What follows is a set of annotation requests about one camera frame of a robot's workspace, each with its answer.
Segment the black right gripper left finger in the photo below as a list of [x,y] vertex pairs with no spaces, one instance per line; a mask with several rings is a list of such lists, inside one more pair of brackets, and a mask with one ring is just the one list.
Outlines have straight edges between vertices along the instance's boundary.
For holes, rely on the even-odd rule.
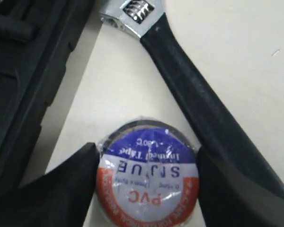
[[0,227],[81,227],[96,187],[99,152],[87,143],[49,173],[0,197]]

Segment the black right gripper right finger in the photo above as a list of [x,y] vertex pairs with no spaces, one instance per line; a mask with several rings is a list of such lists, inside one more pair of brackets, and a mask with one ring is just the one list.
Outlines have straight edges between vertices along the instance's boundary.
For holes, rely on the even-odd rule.
[[207,227],[284,227],[284,184],[272,168],[263,166],[246,176],[204,147],[197,167]]

